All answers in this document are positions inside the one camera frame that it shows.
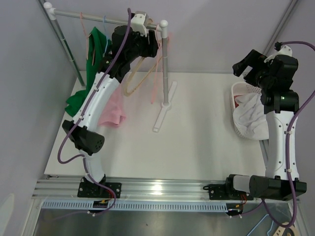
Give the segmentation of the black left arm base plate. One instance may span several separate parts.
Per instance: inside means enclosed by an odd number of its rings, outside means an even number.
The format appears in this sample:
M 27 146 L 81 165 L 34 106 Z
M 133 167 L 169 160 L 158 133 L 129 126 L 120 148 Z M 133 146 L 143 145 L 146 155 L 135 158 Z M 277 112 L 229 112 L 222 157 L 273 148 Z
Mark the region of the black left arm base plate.
M 115 194 L 116 198 L 120 198 L 122 184 L 119 182 L 107 182 L 105 186 L 111 189 Z M 79 198 L 114 198 L 113 194 L 103 187 L 100 187 L 89 181 L 81 182 L 79 184 L 77 197 Z

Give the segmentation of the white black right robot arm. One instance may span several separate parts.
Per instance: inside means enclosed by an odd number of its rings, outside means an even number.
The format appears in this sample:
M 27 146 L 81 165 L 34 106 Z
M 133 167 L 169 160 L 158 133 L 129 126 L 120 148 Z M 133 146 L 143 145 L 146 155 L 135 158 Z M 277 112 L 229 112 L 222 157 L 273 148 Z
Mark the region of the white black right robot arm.
M 244 77 L 246 83 L 261 89 L 268 131 L 269 152 L 265 176 L 229 175 L 224 194 L 230 199 L 242 192 L 254 198 L 294 200 L 306 193 L 307 184 L 300 181 L 295 161 L 295 127 L 299 111 L 299 96 L 291 90 L 298 60 L 292 49 L 284 45 L 267 57 L 251 50 L 232 66 L 237 77 L 251 67 Z

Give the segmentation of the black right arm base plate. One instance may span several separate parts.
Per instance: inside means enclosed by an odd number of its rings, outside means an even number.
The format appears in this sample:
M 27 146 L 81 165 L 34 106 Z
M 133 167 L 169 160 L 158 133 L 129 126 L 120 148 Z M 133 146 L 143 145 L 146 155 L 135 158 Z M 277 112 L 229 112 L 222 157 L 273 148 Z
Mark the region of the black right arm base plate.
M 235 190 L 228 187 L 226 184 L 208 184 L 203 186 L 203 190 L 207 191 L 210 200 L 235 200 L 240 201 L 241 197 L 246 197 L 246 200 L 252 201 L 253 196 L 249 193 Z

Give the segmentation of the white t shirt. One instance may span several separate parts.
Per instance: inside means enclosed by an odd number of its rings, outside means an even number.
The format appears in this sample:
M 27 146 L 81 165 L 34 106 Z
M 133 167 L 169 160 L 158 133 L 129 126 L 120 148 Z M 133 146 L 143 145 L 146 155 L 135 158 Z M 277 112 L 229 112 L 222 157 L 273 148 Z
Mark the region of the white t shirt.
M 233 122 L 244 138 L 269 139 L 268 124 L 260 97 L 260 93 L 248 93 L 240 96 L 240 105 L 233 111 Z

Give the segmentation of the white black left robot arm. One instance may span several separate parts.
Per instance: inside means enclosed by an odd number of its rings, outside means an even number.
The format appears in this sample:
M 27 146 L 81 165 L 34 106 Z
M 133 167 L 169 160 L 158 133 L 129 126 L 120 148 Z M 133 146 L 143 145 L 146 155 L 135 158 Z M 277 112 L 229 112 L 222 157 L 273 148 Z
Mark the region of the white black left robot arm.
M 85 179 L 91 182 L 88 190 L 95 197 L 103 196 L 106 191 L 105 172 L 98 155 L 105 143 L 105 137 L 97 133 L 99 119 L 130 71 L 131 63 L 138 57 L 154 58 L 157 55 L 155 31 L 150 29 L 147 35 L 141 35 L 135 27 L 116 27 L 104 52 L 99 62 L 93 62 L 96 72 L 86 99 L 72 120 L 64 120 L 62 124 L 65 140 L 71 140 L 83 158 Z

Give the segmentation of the coral red t shirt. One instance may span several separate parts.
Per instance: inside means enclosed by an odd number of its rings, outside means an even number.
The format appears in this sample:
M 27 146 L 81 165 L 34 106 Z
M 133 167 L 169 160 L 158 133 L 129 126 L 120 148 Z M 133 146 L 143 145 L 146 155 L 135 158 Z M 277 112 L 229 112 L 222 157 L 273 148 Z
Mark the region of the coral red t shirt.
M 234 104 L 234 109 L 236 109 L 240 103 L 239 103 L 239 97 L 242 96 L 242 94 L 234 95 L 233 96 L 233 104 Z

